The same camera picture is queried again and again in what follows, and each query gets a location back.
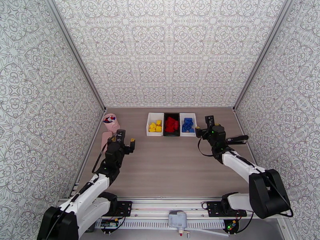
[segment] patterned wallpaper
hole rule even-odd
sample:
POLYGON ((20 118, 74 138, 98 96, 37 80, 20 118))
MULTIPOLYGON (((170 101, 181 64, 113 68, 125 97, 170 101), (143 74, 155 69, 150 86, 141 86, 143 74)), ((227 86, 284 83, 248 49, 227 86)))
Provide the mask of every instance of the patterned wallpaper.
POLYGON ((55 0, 104 104, 233 106, 284 0, 55 0))
POLYGON ((102 109, 43 0, 0 0, 0 239, 35 239, 102 109))
POLYGON ((320 239, 320 0, 297 0, 238 117, 259 165, 281 174, 299 239, 320 239))

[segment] pink object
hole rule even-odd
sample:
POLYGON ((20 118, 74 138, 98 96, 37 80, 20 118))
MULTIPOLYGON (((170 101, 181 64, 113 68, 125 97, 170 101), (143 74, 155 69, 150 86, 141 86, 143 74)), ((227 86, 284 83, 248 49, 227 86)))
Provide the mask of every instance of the pink object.
POLYGON ((112 136, 112 132, 108 131, 108 132, 104 132, 102 134, 102 140, 101 140, 101 149, 103 148, 103 146, 106 144, 106 142, 108 142, 108 138, 110 138, 112 136))
POLYGON ((105 116, 102 118, 102 122, 103 122, 104 125, 107 127, 107 130, 108 130, 108 131, 111 131, 111 132, 113 132, 113 133, 117 132, 117 130, 120 128, 120 125, 119 125, 119 123, 118 123, 117 117, 116 117, 114 114, 112 114, 112 113, 109 113, 109 114, 105 115, 105 116), (103 121, 106 120, 106 118, 111 117, 111 116, 114 117, 114 120, 113 120, 112 122, 110 122, 110 123, 105 123, 105 122, 103 122, 103 121))

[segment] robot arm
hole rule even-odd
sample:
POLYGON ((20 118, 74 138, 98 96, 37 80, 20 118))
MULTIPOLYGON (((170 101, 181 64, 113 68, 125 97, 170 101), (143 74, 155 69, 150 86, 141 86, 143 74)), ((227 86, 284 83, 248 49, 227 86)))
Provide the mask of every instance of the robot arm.
POLYGON ((104 146, 92 169, 92 179, 71 199, 44 213, 37 240, 78 240, 98 218, 110 208, 115 209, 116 195, 104 191, 118 176, 124 155, 134 150, 134 139, 131 139, 130 146, 124 145, 125 132, 118 130, 108 139, 106 158, 95 171, 104 146))
POLYGON ((206 116, 205 120, 207 128, 196 128, 196 135, 200 141, 207 140, 211 146, 212 155, 206 156, 213 156, 221 164, 230 167, 249 184, 248 194, 231 193, 222 197, 226 211, 252 211, 262 219, 275 214, 292 217, 293 212, 279 173, 249 162, 229 147, 232 144, 245 144, 248 136, 226 139, 224 127, 215 124, 213 116, 206 116), (287 210, 291 211, 291 215, 282 213, 287 210))

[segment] pink cup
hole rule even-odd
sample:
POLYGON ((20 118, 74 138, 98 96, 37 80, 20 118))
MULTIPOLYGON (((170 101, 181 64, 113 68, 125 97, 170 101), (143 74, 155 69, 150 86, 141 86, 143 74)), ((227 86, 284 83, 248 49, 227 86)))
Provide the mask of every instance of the pink cup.
POLYGON ((114 115, 113 113, 109 113, 109 114, 107 114, 107 115, 104 115, 103 118, 102 118, 102 122, 103 122, 104 125, 107 127, 107 130, 108 130, 108 131, 111 131, 111 132, 113 132, 113 133, 117 132, 117 130, 120 128, 120 125, 119 125, 119 123, 118 123, 118 121, 117 121, 117 116, 114 115), (110 123, 105 123, 105 122, 103 122, 107 117, 110 117, 110 116, 115 116, 116 119, 113 120, 113 121, 110 122, 110 123))

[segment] wood grain surface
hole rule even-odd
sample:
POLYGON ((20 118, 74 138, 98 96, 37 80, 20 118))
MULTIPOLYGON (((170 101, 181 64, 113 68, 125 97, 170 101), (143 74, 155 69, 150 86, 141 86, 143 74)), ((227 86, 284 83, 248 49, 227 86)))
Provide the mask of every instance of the wood grain surface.
MULTIPOLYGON (((230 168, 213 157, 205 157, 197 148, 196 137, 146 136, 149 112, 193 112, 197 124, 206 128, 204 116, 214 115, 224 126, 227 137, 241 134, 231 108, 110 108, 121 129, 126 130, 126 144, 136 139, 134 153, 124 157, 120 174, 108 192, 121 197, 215 197, 229 192, 248 192, 248 184, 230 168)), ((101 151, 102 124, 92 152, 79 182, 81 188, 92 178, 92 167, 101 151)), ((210 154, 208 142, 202 141, 201 151, 210 154)), ((232 146, 252 161, 246 145, 232 146)))

